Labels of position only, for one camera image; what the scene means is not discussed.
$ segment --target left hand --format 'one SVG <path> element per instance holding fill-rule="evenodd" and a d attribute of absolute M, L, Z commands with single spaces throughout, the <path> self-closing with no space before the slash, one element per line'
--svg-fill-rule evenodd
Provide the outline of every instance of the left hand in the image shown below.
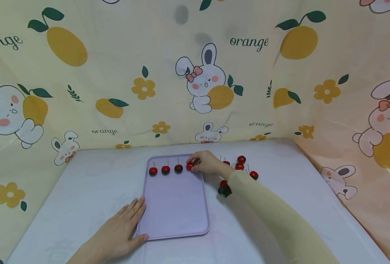
<path fill-rule="evenodd" d="M 142 245 L 149 236 L 143 234 L 130 238 L 136 224 L 145 212 L 145 197 L 135 198 L 130 205 L 125 205 L 117 214 L 108 219 L 68 263 L 82 263 L 81 255 L 93 256 L 93 259 L 106 260 L 127 255 Z"/>

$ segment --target rabbit holding orange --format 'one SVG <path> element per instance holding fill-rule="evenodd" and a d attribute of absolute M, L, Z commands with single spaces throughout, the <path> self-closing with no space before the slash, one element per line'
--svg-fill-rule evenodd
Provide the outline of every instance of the rabbit holding orange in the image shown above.
<path fill-rule="evenodd" d="M 390 133 L 390 81 L 375 87 L 371 97 L 380 100 L 378 107 L 369 115 L 371 127 L 364 133 L 353 135 L 353 141 L 359 144 L 361 151 L 368 157 L 374 155 L 374 147 L 381 144 L 383 136 Z"/>
<path fill-rule="evenodd" d="M 187 90 L 193 95 L 190 108 L 201 114 L 211 112 L 209 105 L 211 98 L 207 96 L 215 86 L 226 83 L 224 71 L 215 65 L 217 58 L 217 48 L 213 43 L 205 45 L 202 50 L 202 65 L 193 66 L 187 57 L 178 59 L 176 63 L 176 73 L 185 76 L 187 79 Z"/>
<path fill-rule="evenodd" d="M 40 125 L 23 116 L 23 100 L 25 97 L 14 86 L 0 86 L 0 135 L 16 136 L 22 147 L 28 149 L 35 144 L 44 133 Z"/>

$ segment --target right hand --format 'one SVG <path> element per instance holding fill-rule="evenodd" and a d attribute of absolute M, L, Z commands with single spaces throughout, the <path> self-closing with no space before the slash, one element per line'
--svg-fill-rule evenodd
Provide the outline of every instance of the right hand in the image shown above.
<path fill-rule="evenodd" d="M 200 163 L 192 167 L 192 171 L 201 171 L 205 173 L 214 173 L 222 176 L 225 180 L 229 180 L 234 169 L 229 165 L 217 159 L 209 150 L 198 151 L 190 156 L 186 163 L 194 159 L 200 159 Z"/>

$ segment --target forearm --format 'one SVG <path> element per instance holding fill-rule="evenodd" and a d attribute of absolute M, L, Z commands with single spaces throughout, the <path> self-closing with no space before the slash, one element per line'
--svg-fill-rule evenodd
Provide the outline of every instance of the forearm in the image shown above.
<path fill-rule="evenodd" d="M 88 241 L 80 246 L 67 264 L 99 264 L 103 259 L 102 252 Z"/>

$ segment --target beige sleeve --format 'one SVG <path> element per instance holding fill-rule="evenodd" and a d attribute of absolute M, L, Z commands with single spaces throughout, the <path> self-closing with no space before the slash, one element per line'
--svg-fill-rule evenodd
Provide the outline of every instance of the beige sleeve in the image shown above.
<path fill-rule="evenodd" d="M 300 214 L 247 173 L 236 170 L 228 184 L 233 194 L 242 197 L 270 229 L 289 263 L 339 263 Z"/>

